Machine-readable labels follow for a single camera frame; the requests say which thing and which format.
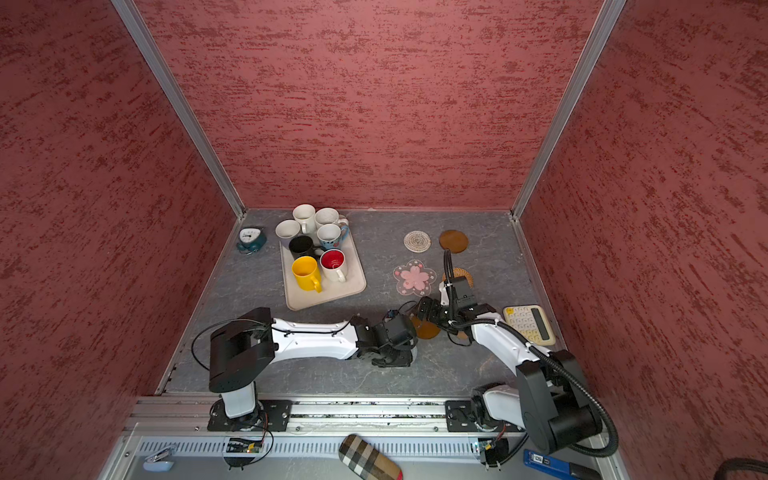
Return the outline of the brown wooden round coaster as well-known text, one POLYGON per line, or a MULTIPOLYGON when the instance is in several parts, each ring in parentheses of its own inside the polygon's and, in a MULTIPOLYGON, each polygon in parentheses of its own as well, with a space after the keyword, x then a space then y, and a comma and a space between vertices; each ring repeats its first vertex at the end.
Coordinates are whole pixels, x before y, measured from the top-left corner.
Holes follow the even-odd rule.
POLYGON ((416 317, 412 317, 411 320, 419 339, 432 339, 438 336, 441 332, 441 330, 431 322, 422 321, 416 317))

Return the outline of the tan woven round coaster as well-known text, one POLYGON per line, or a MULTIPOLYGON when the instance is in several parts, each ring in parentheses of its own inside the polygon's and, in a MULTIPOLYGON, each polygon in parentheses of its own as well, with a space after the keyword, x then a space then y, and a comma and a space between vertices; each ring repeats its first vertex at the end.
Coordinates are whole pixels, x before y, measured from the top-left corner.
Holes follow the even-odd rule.
POLYGON ((452 279, 461 279, 464 278, 466 282, 468 283, 470 288, 473 288, 475 286, 473 276, 470 272, 463 268, 454 267, 452 270, 452 279))

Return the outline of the pink flower coaster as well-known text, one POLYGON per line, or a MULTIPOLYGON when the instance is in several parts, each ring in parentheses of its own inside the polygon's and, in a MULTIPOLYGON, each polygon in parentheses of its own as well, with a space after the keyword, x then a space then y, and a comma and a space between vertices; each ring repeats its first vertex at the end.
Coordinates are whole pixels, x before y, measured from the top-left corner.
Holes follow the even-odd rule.
POLYGON ((396 291, 402 296, 428 296, 436 282, 436 272, 418 259, 412 259, 393 271, 396 291))

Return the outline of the dark brown round coaster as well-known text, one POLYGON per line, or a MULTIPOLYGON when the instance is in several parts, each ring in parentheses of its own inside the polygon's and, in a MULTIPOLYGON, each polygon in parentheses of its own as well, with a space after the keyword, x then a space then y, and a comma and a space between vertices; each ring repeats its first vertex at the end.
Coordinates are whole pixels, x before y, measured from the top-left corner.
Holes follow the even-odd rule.
POLYGON ((452 254, 464 252, 469 246, 469 238, 459 230, 446 230, 439 236, 439 244, 443 249, 450 250, 452 254))

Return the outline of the white woven round coaster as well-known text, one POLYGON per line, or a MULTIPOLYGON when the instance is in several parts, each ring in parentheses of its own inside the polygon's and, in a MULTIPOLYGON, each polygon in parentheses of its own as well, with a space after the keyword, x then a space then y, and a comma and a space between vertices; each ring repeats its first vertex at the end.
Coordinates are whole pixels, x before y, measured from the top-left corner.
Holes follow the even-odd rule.
POLYGON ((419 230, 407 233, 403 239, 404 246, 413 253, 423 253, 430 249, 432 242, 430 236, 419 230))

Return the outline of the white mug red inside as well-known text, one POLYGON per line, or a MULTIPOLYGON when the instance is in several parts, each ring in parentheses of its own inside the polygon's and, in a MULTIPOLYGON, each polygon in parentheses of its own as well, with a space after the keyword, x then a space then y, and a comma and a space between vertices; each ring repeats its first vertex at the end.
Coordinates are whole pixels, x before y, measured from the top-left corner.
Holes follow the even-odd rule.
POLYGON ((345 254, 339 249, 325 251, 320 257, 324 276, 331 282, 344 283, 348 278, 345 254))

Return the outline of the beige serving tray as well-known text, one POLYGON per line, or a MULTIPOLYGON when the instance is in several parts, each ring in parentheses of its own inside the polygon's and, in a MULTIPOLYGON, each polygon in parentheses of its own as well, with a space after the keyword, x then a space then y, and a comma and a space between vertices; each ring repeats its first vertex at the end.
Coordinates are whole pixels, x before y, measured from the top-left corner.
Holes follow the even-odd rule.
POLYGON ((345 265, 347 266, 346 281, 332 281, 326 277, 324 273, 321 273, 323 291, 317 293, 316 291, 305 291, 299 287, 291 270, 294 258, 287 247, 280 247, 285 299, 286 305, 290 310, 300 311, 309 307, 356 295, 366 288, 367 281, 365 273, 352 234, 349 234, 349 236, 342 242, 340 249, 345 255, 345 265))

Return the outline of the yellow mug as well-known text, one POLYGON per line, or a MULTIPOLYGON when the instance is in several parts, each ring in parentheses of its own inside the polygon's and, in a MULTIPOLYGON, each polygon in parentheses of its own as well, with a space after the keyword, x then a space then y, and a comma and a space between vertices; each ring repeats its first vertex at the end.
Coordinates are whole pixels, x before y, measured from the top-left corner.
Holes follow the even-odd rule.
POLYGON ((323 276, 315 258, 311 256, 297 258, 292 264, 291 271, 301 290, 323 292, 323 276))

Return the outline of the light blue floral mug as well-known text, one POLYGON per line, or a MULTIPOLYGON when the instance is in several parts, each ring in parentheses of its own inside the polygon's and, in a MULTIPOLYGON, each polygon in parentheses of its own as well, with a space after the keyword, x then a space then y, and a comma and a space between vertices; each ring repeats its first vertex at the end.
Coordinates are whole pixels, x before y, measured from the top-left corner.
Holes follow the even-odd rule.
POLYGON ((349 226, 346 223, 325 224, 316 231, 321 246, 326 250, 339 249, 348 233, 349 226))

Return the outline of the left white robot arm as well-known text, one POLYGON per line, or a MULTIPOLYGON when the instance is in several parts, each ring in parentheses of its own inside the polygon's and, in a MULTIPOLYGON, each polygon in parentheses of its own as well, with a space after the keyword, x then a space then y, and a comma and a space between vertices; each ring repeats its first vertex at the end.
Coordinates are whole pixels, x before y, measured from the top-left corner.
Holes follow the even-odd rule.
POLYGON ((224 323, 210 335, 209 390, 220 396, 227 419, 259 413, 256 379, 272 363, 329 358, 363 359, 379 368, 402 368, 415 359, 411 320, 390 310, 373 324, 354 315, 340 323, 296 323, 266 307, 224 323))

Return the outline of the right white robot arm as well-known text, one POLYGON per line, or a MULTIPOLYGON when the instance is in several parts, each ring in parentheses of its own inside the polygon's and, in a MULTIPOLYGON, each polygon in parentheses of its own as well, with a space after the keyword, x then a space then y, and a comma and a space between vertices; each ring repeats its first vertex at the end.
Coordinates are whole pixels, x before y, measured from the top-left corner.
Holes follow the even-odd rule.
POLYGON ((616 452, 616 426, 570 352, 535 345, 487 304, 461 302, 453 282, 439 300, 423 297, 412 312, 446 333, 466 334, 513 371, 512 386, 490 387, 481 394, 481 418, 521 427, 545 453, 570 448, 607 457, 616 452))

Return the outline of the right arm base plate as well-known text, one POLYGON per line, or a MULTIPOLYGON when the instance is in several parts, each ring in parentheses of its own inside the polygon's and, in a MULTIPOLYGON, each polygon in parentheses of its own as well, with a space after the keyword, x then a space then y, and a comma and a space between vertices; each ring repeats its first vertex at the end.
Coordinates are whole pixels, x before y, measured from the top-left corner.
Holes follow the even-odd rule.
POLYGON ((447 430, 451 433, 478 432, 471 400, 448 400, 445 406, 447 430))

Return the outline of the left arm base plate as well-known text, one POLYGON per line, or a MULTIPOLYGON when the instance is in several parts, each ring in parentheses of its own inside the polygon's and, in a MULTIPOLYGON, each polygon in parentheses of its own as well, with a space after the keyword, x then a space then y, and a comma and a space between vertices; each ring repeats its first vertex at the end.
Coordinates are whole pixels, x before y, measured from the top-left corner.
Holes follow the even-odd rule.
POLYGON ((256 410, 235 419, 225 413, 224 401, 217 400, 210 408, 209 432, 284 432, 290 419, 293 403, 290 400, 260 400, 256 410))

